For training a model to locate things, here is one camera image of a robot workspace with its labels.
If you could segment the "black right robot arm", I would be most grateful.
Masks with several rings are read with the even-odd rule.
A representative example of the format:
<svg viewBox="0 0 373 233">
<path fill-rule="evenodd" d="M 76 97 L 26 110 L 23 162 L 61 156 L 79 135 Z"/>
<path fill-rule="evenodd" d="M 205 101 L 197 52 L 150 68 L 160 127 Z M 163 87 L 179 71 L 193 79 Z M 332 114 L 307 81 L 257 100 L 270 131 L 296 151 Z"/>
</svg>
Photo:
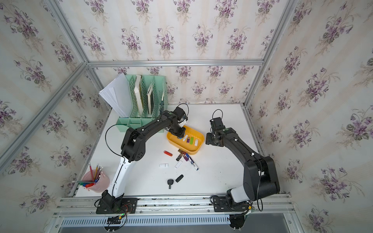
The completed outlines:
<svg viewBox="0 0 373 233">
<path fill-rule="evenodd" d="M 214 197 L 213 204 L 223 211 L 247 211 L 254 201 L 280 193 L 280 184 L 274 160 L 262 156 L 249 147 L 233 128 L 227 128 L 222 117 L 212 117 L 206 145 L 227 148 L 241 162 L 242 185 L 229 189 L 226 196 Z"/>
</svg>

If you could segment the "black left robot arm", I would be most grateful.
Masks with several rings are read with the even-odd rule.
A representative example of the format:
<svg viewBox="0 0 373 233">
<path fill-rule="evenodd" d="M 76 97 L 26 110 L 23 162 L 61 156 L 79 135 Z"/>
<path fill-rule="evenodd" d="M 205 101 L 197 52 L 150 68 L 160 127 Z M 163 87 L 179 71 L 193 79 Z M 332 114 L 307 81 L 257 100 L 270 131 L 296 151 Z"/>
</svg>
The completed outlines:
<svg viewBox="0 0 373 233">
<path fill-rule="evenodd" d="M 105 191 L 104 196 L 119 199 L 125 193 L 129 173 L 137 161 L 146 154 L 146 142 L 162 129 L 166 129 L 173 136 L 183 138 L 189 111 L 185 112 L 180 106 L 173 111 L 164 110 L 158 117 L 139 128 L 128 128 L 120 146 L 121 152 L 115 153 L 120 157 L 114 179 Z"/>
</svg>

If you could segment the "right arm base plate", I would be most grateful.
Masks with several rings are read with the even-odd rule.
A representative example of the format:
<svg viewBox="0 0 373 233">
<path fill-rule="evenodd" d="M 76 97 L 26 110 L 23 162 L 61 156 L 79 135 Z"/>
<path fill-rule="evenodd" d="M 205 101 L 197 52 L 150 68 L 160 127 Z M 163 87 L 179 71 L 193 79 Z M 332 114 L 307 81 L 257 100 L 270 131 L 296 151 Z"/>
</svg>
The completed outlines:
<svg viewBox="0 0 373 233">
<path fill-rule="evenodd" d="M 245 212 L 251 209 L 251 201 L 236 203 L 228 196 L 220 197 L 213 195 L 210 197 L 214 212 Z"/>
</svg>

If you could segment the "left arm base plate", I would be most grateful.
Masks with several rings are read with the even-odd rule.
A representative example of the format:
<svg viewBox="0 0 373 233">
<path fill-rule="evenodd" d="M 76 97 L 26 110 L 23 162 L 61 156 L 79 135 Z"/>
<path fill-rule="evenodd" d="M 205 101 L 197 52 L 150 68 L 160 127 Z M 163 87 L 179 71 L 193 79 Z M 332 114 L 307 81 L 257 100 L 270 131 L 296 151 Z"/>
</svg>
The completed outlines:
<svg viewBox="0 0 373 233">
<path fill-rule="evenodd" d="M 99 199 L 98 203 L 95 203 L 96 214 L 134 214 L 136 211 L 136 205 L 138 203 L 137 198 L 123 198 L 120 201 L 114 201 L 114 205 L 107 204 L 103 199 Z"/>
</svg>

